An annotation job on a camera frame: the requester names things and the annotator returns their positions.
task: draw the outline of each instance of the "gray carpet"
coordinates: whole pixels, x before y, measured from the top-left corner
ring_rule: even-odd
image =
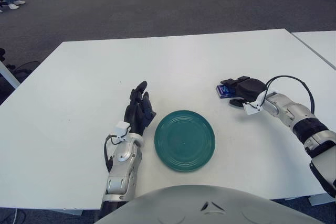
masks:
[[[2,8],[0,47],[7,51],[5,63],[43,61],[62,41],[70,40],[274,28],[286,28],[290,32],[336,30],[335,0],[26,1],[18,10]],[[325,223],[335,223],[335,204],[310,207],[307,197],[277,202]],[[0,209],[0,223],[11,212],[12,209]],[[93,223],[96,217],[95,211],[84,211],[80,217],[48,210],[25,210],[25,213],[25,224]]]

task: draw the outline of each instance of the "black cable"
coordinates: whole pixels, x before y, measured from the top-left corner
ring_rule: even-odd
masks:
[[[130,128],[131,126],[128,126],[127,129],[126,129],[126,133],[125,135],[122,135],[120,138],[123,138],[124,136],[127,135],[128,133],[128,129]],[[107,170],[110,172],[111,169],[112,169],[112,166],[113,166],[113,158],[112,156],[110,157],[110,159],[107,157],[107,149],[106,149],[106,144],[108,142],[108,140],[110,139],[111,140],[111,143],[113,145],[118,145],[120,144],[122,141],[120,140],[119,142],[115,143],[113,142],[113,137],[117,137],[116,135],[108,135],[105,139],[105,144],[104,144],[104,159],[105,159],[105,164],[106,164],[106,168]]]
[[[295,80],[299,81],[304,86],[304,88],[307,90],[309,98],[310,98],[310,111],[311,111],[312,114],[314,114],[314,112],[315,112],[315,101],[314,101],[314,97],[313,97],[312,93],[310,92],[309,88],[307,87],[307,85],[303,81],[301,81],[299,78],[296,78],[294,76],[275,76],[275,77],[271,78],[270,80],[268,80],[266,82],[266,93],[265,93],[265,96],[264,96],[260,106],[262,106],[263,103],[265,102],[267,91],[268,91],[271,83],[273,81],[275,81],[276,79],[281,78],[281,77],[287,77],[287,78],[295,79]]]
[[[20,67],[23,67],[24,65],[27,65],[27,64],[30,64],[30,63],[38,63],[39,65],[41,64],[40,61],[30,61],[30,62],[24,63],[24,64],[18,66],[17,68],[15,68],[15,69],[13,70],[13,73],[15,73],[15,71],[16,71],[17,69],[19,69]]]

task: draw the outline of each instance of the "teal ceramic plate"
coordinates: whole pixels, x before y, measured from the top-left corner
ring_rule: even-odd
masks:
[[[175,111],[162,119],[154,142],[162,162],[179,172],[201,168],[215,150],[215,134],[210,124],[189,110]]]

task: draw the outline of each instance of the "white table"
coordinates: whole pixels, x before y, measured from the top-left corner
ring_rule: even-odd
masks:
[[[336,72],[284,29],[64,42],[0,106],[0,206],[98,209],[108,175],[105,137],[143,80],[157,116],[143,136],[137,196],[183,184],[269,199],[323,193],[302,144],[278,119],[247,116],[216,93],[223,79],[266,82],[279,74],[304,80],[316,116],[336,129]],[[274,86],[309,106],[294,80]],[[213,157],[192,173],[170,170],[155,152],[155,129],[176,110],[201,114],[215,132]]]
[[[308,31],[293,35],[336,70],[336,31]]]

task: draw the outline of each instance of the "chair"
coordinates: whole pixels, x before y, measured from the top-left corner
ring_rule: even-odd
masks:
[[[0,48],[0,61],[4,61],[5,57],[4,54],[6,51],[3,48]],[[38,61],[31,61],[25,63],[19,67],[15,65],[6,65],[6,68],[13,74],[13,76],[22,83],[34,69],[38,67],[40,62]],[[12,87],[11,84],[0,74],[0,104],[2,104],[7,97],[13,93],[15,89]]]

